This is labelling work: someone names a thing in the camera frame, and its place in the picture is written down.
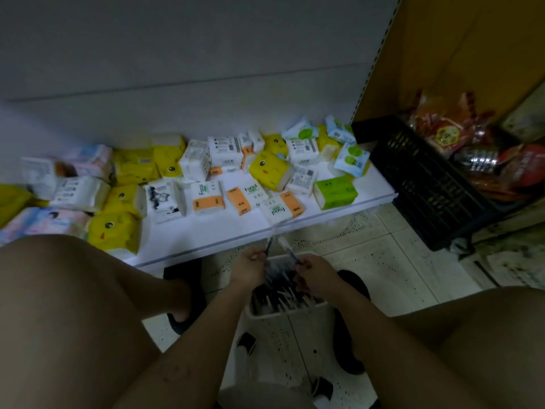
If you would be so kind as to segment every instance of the pile of pens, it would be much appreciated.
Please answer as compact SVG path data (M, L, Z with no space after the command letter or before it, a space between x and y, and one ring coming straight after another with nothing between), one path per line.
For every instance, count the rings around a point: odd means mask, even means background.
M287 256L276 257L267 263L265 283L257 287L252 295L252 309L255 316L282 314L295 310L311 308L323 300L296 290L294 266L302 262L293 253L283 237L278 242L287 252ZM265 253L269 253L272 237L267 242Z

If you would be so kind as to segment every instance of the black slipper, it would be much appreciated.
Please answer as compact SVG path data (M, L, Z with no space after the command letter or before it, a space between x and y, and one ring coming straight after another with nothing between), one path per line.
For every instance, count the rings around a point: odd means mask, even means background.
M348 270L341 270L337 274L368 300L371 300L367 286L357 274ZM335 328L333 329L333 352L337 363L345 372L351 375L361 375L365 371L364 364L354 357L350 332L337 309L335 309Z
M187 261L185 263L176 264L175 266L166 267L163 270L163 278L165 280L182 279L189 284L191 289L191 314L186 321L177 322L174 316L167 314L168 322L172 330L180 336L195 323L195 320L201 315L206 308L206 298L203 288L201 287L201 259Z

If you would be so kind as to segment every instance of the black plastic crate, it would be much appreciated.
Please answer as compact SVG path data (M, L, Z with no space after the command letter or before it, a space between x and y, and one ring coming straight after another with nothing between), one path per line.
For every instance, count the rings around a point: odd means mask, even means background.
M393 204L432 251L520 206L496 204L484 197L395 116L373 119L360 129L363 134L378 133L371 160L399 193Z

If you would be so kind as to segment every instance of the green circle logo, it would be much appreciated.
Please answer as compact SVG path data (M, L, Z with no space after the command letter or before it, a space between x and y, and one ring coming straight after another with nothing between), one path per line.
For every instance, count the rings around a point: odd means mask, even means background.
M361 156L363 151L357 146L350 146L348 148L348 153L350 153L352 156L358 157L358 156Z
M310 139L312 137L312 129L303 129L299 132L299 139Z
M344 158L344 162L346 162L349 165L355 165L358 161L354 157L347 156Z

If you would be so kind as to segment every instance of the person's left hand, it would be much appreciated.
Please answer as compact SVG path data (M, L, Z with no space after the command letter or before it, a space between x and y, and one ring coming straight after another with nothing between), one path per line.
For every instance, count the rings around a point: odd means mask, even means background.
M265 281L266 262L267 256L263 250L245 250L231 268L229 284L239 285L252 291Z

